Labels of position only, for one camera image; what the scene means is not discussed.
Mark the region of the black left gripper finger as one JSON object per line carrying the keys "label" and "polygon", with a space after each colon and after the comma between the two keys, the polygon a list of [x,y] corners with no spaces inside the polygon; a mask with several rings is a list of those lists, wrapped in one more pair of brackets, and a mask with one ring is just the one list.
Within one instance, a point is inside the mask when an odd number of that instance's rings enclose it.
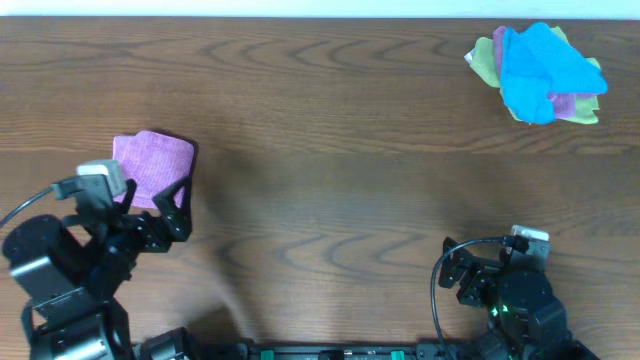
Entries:
{"label": "black left gripper finger", "polygon": [[187,175],[152,198],[170,242],[186,242],[192,233],[191,193],[192,177]]}
{"label": "black left gripper finger", "polygon": [[127,214],[129,212],[137,189],[137,183],[133,179],[128,179],[125,185],[126,192],[123,198],[118,201],[118,209],[121,214]]}

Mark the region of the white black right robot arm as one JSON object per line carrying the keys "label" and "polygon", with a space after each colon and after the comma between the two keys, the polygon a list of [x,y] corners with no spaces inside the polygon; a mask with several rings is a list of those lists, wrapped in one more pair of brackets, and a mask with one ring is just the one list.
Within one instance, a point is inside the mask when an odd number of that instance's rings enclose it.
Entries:
{"label": "white black right robot arm", "polygon": [[[444,359],[597,360],[573,337],[545,273],[550,243],[503,235],[458,243],[447,237],[431,274],[431,312]],[[459,286],[462,305],[488,313],[487,330],[455,347],[440,326],[436,288]]]}

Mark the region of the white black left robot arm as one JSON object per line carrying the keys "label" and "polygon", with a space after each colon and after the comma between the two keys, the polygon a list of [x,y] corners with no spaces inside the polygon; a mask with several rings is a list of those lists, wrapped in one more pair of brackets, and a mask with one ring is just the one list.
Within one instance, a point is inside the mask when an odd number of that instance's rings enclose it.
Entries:
{"label": "white black left robot arm", "polygon": [[142,253],[166,253],[192,232],[192,180],[185,176],[153,199],[159,213],[132,214],[137,184],[112,198],[104,175],[74,176],[51,185],[76,212],[33,217],[3,244],[13,279],[28,294],[21,322],[32,359],[195,359],[199,352],[179,328],[142,344],[131,341],[128,314],[115,299]]}

